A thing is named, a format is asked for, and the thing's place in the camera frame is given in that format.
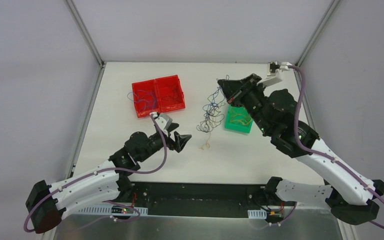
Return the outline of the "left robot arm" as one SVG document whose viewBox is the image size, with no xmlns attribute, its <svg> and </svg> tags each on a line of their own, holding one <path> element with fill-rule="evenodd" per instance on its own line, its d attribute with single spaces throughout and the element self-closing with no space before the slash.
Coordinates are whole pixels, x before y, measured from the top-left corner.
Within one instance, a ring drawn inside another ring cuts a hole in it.
<svg viewBox="0 0 384 240">
<path fill-rule="evenodd" d="M 23 224 L 27 233 L 45 233 L 74 212 L 99 202 L 127 202 L 133 198 L 131 174 L 152 174 L 167 161 L 168 152 L 181 152 L 192 138 L 179 134 L 177 123 L 156 126 L 150 136 L 132 133 L 124 146 L 97 167 L 59 182 L 35 183 L 26 200 L 28 214 Z"/>
</svg>

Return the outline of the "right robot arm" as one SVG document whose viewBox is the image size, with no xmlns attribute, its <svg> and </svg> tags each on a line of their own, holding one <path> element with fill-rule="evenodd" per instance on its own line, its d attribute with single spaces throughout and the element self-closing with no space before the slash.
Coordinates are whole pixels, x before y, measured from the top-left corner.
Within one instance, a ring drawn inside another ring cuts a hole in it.
<svg viewBox="0 0 384 240">
<path fill-rule="evenodd" d="M 263 190 L 268 204 L 284 201 L 317 206 L 355 226 L 377 218 L 380 207 L 375 199 L 384 194 L 384 182 L 353 170 L 313 128 L 297 119 L 297 102 L 287 89 L 265 95 L 265 86 L 256 74 L 240 80 L 219 79 L 217 84 L 227 103 L 244 108 L 278 151 L 308 166 L 324 180 L 323 185 L 313 185 L 273 176 Z"/>
</svg>

